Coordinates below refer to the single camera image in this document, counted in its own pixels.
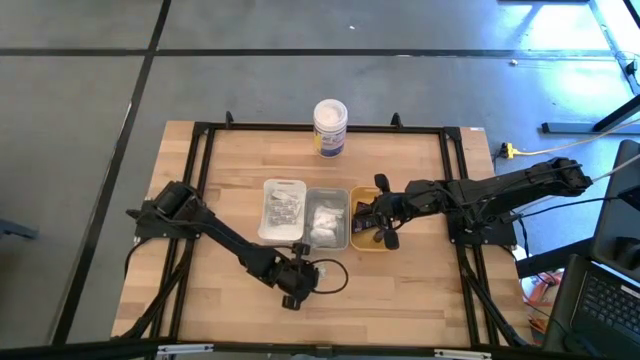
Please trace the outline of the black laptop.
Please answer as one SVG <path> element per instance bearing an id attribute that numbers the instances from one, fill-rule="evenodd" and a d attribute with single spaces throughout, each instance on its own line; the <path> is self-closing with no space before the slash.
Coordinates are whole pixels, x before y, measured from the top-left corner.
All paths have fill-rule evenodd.
<path id="1" fill-rule="evenodd" d="M 640 285 L 572 255 L 552 307 L 543 349 L 640 360 Z"/>

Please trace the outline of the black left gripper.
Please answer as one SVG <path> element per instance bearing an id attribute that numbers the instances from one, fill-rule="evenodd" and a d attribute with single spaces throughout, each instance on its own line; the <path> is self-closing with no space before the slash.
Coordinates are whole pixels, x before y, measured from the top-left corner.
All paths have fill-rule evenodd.
<path id="1" fill-rule="evenodd" d="M 282 307 L 297 311 L 302 302 L 316 289 L 319 271 L 305 259 L 305 256 L 310 254 L 309 245 L 297 243 L 291 250 L 293 258 L 277 253 L 275 263 L 269 271 L 269 280 L 285 293 Z"/>

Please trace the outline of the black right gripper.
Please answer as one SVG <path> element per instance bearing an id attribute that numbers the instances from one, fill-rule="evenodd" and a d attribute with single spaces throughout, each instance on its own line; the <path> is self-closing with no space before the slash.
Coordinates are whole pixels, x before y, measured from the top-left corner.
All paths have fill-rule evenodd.
<path id="1" fill-rule="evenodd" d="M 386 175 L 376 174 L 374 183 L 380 194 L 372 202 L 372 208 L 365 206 L 357 211 L 357 215 L 372 215 L 375 225 L 364 225 L 360 233 L 383 242 L 387 250 L 397 250 L 400 247 L 397 230 L 415 217 L 415 210 L 406 194 L 390 190 Z"/>

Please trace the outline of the black floor stand foot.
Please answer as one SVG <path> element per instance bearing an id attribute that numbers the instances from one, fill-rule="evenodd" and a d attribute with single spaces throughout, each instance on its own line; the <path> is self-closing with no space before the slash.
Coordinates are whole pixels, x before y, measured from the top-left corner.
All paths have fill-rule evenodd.
<path id="1" fill-rule="evenodd" d="M 619 129 L 623 134 L 640 135 L 640 118 L 638 124 L 630 121 L 635 115 L 640 115 L 640 94 L 595 123 L 545 122 L 541 130 L 545 134 L 600 134 Z"/>

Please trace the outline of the white plastic bin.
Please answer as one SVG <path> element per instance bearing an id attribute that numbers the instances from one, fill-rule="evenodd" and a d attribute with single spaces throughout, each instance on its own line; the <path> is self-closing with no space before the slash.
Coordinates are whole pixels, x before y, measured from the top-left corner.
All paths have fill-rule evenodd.
<path id="1" fill-rule="evenodd" d="M 269 195 L 274 191 L 284 191 L 297 194 L 302 203 L 296 225 L 271 226 L 267 222 L 266 204 Z M 268 179 L 263 186 L 263 208 L 258 235 L 261 239 L 271 243 L 290 243 L 299 241 L 304 233 L 306 184 L 300 180 Z"/>

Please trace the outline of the black aluminium table frame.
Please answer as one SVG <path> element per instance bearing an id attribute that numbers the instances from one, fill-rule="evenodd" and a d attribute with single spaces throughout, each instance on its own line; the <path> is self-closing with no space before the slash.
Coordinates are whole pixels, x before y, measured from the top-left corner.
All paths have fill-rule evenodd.
<path id="1" fill-rule="evenodd" d="M 204 198 L 236 232 L 256 240 L 263 184 L 299 179 L 311 188 L 350 190 L 385 173 L 395 190 L 413 179 L 493 173 L 481 128 L 354 127 L 345 151 L 318 156 L 302 124 L 218 123 L 200 135 L 194 122 L 164 130 L 149 194 L 181 179 L 188 159 L 208 160 Z M 297 311 L 280 291 L 248 275 L 209 239 L 195 244 L 176 337 L 182 342 L 311 345 L 446 346 L 470 344 L 456 251 L 443 216 L 414 220 L 393 252 L 354 248 L 320 256 L 322 292 Z"/>

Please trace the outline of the black rig crossbar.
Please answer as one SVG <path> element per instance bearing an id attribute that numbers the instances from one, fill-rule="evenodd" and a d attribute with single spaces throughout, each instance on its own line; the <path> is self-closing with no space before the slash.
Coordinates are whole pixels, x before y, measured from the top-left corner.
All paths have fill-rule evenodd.
<path id="1" fill-rule="evenodd" d="M 467 348 L 446 346 L 311 345 L 238 342 L 176 343 L 169 338 L 114 339 L 109 341 L 0 349 L 0 360 L 131 360 L 152 355 L 200 353 L 277 353 L 335 356 L 394 356 L 445 358 L 450 360 L 607 360 L 588 355 L 548 352 L 534 347 L 512 348 L 497 345 L 473 345 Z"/>

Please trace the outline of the black computer monitor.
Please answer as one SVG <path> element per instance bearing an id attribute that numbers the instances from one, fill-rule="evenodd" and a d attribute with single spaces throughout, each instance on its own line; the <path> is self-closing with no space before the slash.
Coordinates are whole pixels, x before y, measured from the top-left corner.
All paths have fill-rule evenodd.
<path id="1" fill-rule="evenodd" d="M 640 283 L 640 158 L 610 176 L 605 196 L 625 192 L 633 205 L 620 198 L 602 205 L 591 255 Z"/>

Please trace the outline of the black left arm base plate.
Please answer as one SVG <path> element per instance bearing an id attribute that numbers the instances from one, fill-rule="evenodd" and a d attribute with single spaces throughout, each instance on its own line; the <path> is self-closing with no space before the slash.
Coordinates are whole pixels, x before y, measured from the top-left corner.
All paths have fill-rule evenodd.
<path id="1" fill-rule="evenodd" d="M 184 202 L 144 201 L 140 209 L 127 209 L 136 223 L 135 235 L 140 238 L 197 238 L 198 222 L 207 208 L 195 200 Z"/>

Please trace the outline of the yellow plastic bin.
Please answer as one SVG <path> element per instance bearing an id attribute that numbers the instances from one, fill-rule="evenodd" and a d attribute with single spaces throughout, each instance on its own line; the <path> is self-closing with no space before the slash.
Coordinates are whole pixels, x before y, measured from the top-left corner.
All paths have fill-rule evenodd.
<path id="1" fill-rule="evenodd" d="M 352 219 L 357 215 L 356 203 L 358 201 L 365 202 L 371 204 L 374 199 L 379 195 L 380 191 L 376 187 L 371 186 L 357 186 L 351 190 L 350 193 L 350 213 L 351 213 L 351 226 Z M 351 245 L 358 251 L 363 252 L 384 252 L 391 251 L 387 250 L 384 246 L 383 242 L 376 242 L 374 237 L 365 237 L 361 233 L 352 233 L 351 229 Z"/>

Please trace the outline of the white wipes canister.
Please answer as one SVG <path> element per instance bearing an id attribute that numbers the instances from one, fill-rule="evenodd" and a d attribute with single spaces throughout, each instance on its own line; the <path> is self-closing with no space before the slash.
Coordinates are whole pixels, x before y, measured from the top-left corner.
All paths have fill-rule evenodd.
<path id="1" fill-rule="evenodd" d="M 327 158 L 340 155 L 344 149 L 348 110 L 336 99 L 325 99 L 313 111 L 314 148 Z"/>

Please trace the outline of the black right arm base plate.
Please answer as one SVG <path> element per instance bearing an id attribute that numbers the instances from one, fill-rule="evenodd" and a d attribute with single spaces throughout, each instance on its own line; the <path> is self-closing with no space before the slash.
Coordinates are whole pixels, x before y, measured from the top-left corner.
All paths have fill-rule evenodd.
<path id="1" fill-rule="evenodd" d="M 509 211 L 476 214 L 474 208 L 455 210 L 446 214 L 449 238 L 454 244 L 498 245 L 517 244 Z"/>

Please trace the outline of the black desk bar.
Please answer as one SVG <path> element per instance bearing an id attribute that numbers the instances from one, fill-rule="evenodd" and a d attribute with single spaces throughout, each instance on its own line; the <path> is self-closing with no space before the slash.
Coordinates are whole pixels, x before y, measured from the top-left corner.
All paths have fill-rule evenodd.
<path id="1" fill-rule="evenodd" d="M 589 257 L 592 238 L 584 239 L 538 255 L 528 256 L 518 260 L 515 265 L 520 279 L 537 274 L 564 268 L 569 263 L 571 255 Z"/>

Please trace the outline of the grey plastic bin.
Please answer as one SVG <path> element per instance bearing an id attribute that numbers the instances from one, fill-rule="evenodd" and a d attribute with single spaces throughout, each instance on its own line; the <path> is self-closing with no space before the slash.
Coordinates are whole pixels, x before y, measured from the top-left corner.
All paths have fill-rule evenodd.
<path id="1" fill-rule="evenodd" d="M 324 199 L 336 199 L 345 205 L 345 213 L 337 231 L 337 244 L 333 247 L 317 247 L 310 238 L 310 230 L 313 222 L 314 212 L 319 206 L 320 201 Z M 304 235 L 302 238 L 303 242 L 309 245 L 312 249 L 323 251 L 344 250 L 349 244 L 350 234 L 351 230 L 349 214 L 349 194 L 347 193 L 347 191 L 337 188 L 309 189 L 306 193 L 305 224 Z"/>

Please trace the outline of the grey floor stand foot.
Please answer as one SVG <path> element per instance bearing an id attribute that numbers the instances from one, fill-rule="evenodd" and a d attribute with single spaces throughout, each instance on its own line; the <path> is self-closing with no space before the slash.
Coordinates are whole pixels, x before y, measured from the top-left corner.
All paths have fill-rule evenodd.
<path id="1" fill-rule="evenodd" d="M 0 238 L 5 235 L 15 235 L 25 239 L 36 239 L 39 232 L 12 221 L 0 219 Z"/>

